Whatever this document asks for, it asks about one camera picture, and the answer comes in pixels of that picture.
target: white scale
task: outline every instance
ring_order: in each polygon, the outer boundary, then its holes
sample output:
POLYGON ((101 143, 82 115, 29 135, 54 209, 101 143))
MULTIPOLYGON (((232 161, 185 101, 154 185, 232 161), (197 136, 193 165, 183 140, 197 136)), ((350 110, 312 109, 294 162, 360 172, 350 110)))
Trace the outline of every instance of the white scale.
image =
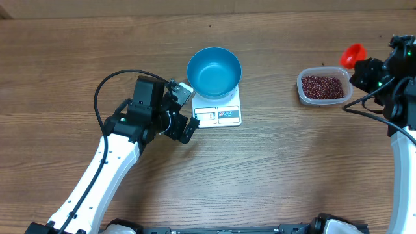
POLYGON ((239 87, 221 99, 207 99, 196 93, 192 99, 192 113, 200 121, 199 128, 240 126, 239 87))

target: plastic container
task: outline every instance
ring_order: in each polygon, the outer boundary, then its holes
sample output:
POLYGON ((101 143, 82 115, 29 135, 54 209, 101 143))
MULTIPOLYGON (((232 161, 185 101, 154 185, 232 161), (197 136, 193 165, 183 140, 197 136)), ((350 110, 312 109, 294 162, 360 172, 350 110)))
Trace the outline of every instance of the plastic container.
POLYGON ((304 105, 322 106, 322 105, 334 105, 348 101, 352 96, 352 85, 350 84, 350 75, 348 72, 340 67, 323 67, 323 68, 308 68, 302 71, 298 76, 298 93, 299 100, 304 105), (338 99, 310 99, 304 94, 302 88, 302 77, 314 75, 314 76, 330 76, 337 78, 344 91, 344 97, 338 99))

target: wood grain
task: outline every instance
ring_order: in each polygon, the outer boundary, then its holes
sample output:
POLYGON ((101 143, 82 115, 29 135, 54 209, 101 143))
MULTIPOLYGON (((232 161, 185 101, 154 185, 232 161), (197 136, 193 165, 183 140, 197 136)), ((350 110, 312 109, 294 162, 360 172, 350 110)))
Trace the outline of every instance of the wood grain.
POLYGON ((0 0, 0 5, 13 19, 411 10, 416 7, 410 0, 0 0))
MULTIPOLYGON (((190 57, 208 46, 242 63, 242 125, 199 129, 187 145, 158 137, 103 223, 274 226, 327 212, 385 232, 387 127, 340 106, 302 106, 295 84, 305 68, 337 66, 355 42, 386 58, 391 35, 415 34, 415 20, 398 10, 0 21, 0 233, 45 223, 68 197, 98 146, 92 99, 106 75, 138 68, 185 80, 190 57)), ((102 116, 132 95, 136 77, 103 87, 102 116)))

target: metal bowl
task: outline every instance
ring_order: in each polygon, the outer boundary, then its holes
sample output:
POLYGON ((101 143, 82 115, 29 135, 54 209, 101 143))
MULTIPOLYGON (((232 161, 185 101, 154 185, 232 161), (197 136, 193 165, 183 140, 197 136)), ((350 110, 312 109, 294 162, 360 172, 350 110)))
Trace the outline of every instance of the metal bowl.
POLYGON ((232 93, 240 83, 242 68, 232 52, 208 47, 190 59, 187 74, 190 85, 199 95, 220 99, 232 93))

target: black cable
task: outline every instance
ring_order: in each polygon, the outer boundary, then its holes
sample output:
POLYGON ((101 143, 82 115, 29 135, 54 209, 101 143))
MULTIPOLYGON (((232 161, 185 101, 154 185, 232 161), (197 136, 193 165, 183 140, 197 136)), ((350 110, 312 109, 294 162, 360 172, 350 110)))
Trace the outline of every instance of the black cable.
POLYGON ((395 99, 396 98, 396 93, 397 93, 397 91, 398 91, 398 89, 406 82, 406 81, 411 81, 411 80, 413 80, 413 78, 412 77, 405 77, 405 78, 403 78, 403 79, 401 79, 398 83, 397 83, 397 85, 395 86, 395 89, 393 90, 393 92, 391 93, 391 99, 395 99))
MULTIPOLYGON (((103 158, 101 160, 101 162, 99 163, 97 172, 95 173, 95 175, 93 176, 90 184, 87 186, 87 188, 85 189, 83 195, 81 196, 81 198, 79 198, 79 201, 77 202, 77 204, 75 205, 75 207, 73 208, 73 210, 69 213, 68 218, 66 219, 64 225, 62 225, 62 227, 59 229, 58 234, 62 234, 64 232, 64 230, 66 229, 66 227, 68 227, 68 224, 71 222, 71 220, 74 218, 76 212, 78 211, 78 209, 80 208, 82 202, 85 200, 86 196, 88 195, 88 193, 90 192, 92 186, 94 185, 94 183, 96 182, 99 173, 101 172, 101 170, 103 169, 103 166, 105 164, 105 160, 107 159, 107 152, 109 150, 109 140, 105 134, 105 130, 104 130, 104 125, 103 125, 103 121, 101 120, 101 116, 99 115, 98 112, 98 93, 99 90, 101 89, 101 87, 104 85, 105 82, 107 82, 110 78, 119 75, 121 73, 129 73, 129 72, 137 72, 137 73, 142 73, 145 75, 150 75, 156 79, 159 79, 161 81, 164 82, 168 82, 167 80, 163 79, 162 77, 155 75, 153 73, 147 72, 147 71, 142 71, 142 70, 136 70, 136 69, 130 69, 130 70, 121 70, 121 71, 116 71, 113 74, 110 74, 109 76, 107 76, 97 87, 96 93, 94 94, 94 110, 96 112, 96 116, 97 116, 97 120, 98 120, 98 124, 99 124, 99 128, 101 129, 101 132, 103 133, 103 137, 104 137, 104 154, 103 154, 103 158)), ((122 105, 124 105, 125 103, 128 103, 128 99, 125 100, 117 109, 116 111, 118 111, 122 105)))
POLYGON ((369 112, 371 112, 371 113, 375 113, 375 114, 383 114, 383 111, 382 110, 372 110, 372 109, 368 109, 366 106, 365 106, 365 102, 367 102, 369 99, 367 99, 367 100, 363 100, 362 102, 361 102, 361 105, 363 106, 363 108, 364 109, 366 109, 366 110, 368 110, 369 112))
POLYGON ((379 122, 385 123, 385 124, 387 124, 387 125, 389 125, 391 127, 394 127, 397 131, 401 132, 403 135, 405 135, 409 140, 411 140, 416 145, 416 140, 408 132, 406 132, 405 130, 403 130, 401 127, 399 127, 399 126, 391 123, 390 121, 385 120, 383 118, 380 118, 378 116, 375 116, 373 114, 369 114, 369 113, 362 112, 362 111, 358 111, 358 110, 348 109, 349 107, 351 107, 352 105, 355 105, 355 104, 359 103, 360 101, 366 101, 366 100, 370 99, 373 95, 377 94, 379 91, 381 91, 387 85, 389 85, 394 79, 395 79, 394 77, 391 78, 387 83, 383 84, 381 87, 379 87, 378 89, 376 89, 372 93, 367 94, 366 96, 364 96, 362 98, 359 98, 359 99, 357 99, 357 100, 355 100, 355 101, 353 101, 353 102, 351 102, 349 104, 346 104, 343 107, 343 111, 346 111, 346 112, 349 112, 349 113, 352 113, 352 114, 359 114, 359 115, 362 115, 362 116, 371 118, 373 120, 377 120, 379 122))

